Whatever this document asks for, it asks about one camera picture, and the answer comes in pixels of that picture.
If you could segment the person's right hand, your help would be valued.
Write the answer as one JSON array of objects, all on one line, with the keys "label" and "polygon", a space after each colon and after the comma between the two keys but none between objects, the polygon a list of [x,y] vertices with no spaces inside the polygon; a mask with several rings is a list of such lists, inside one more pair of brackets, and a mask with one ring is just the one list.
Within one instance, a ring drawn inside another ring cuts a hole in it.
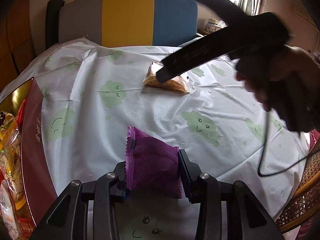
[{"label": "person's right hand", "polygon": [[319,130],[319,61],[303,49],[284,46],[267,58],[243,56],[236,79],[265,111],[274,109],[289,131]]}]

